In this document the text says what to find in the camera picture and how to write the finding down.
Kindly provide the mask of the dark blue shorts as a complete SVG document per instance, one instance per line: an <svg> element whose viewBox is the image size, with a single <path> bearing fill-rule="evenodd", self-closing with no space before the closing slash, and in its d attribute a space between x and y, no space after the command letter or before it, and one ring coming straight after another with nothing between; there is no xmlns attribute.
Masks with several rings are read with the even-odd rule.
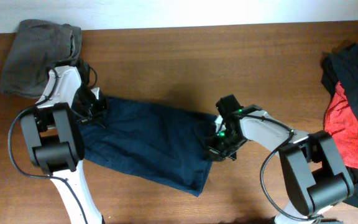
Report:
<svg viewBox="0 0 358 224"><path fill-rule="evenodd" d="M211 160L204 137L216 116L109 97L101 124L79 127L85 158L97 165L199 196Z"/></svg>

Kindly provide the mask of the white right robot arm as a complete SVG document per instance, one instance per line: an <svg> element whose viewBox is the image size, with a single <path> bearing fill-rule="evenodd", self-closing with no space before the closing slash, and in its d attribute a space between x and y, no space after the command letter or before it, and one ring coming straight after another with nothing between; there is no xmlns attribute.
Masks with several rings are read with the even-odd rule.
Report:
<svg viewBox="0 0 358 224"><path fill-rule="evenodd" d="M234 95L216 103L216 129L207 138L206 154L213 161L236 160L248 141L267 150L259 181L267 200L279 212L273 223L332 223L324 212L354 193L354 184L334 139L325 131L308 133L271 117L257 105L243 107ZM280 208L267 192L264 173L273 156L281 163L289 203Z"/></svg>

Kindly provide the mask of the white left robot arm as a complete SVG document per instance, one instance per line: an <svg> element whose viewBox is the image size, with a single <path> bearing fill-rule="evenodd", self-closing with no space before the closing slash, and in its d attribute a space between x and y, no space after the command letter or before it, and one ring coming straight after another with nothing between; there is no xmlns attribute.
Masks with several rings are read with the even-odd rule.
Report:
<svg viewBox="0 0 358 224"><path fill-rule="evenodd" d="M104 223L93 202L83 169L85 144L80 126L101 125L108 102L90 83L95 70L82 59L61 60L46 68L48 82L20 122L29 158L58 190L71 223Z"/></svg>

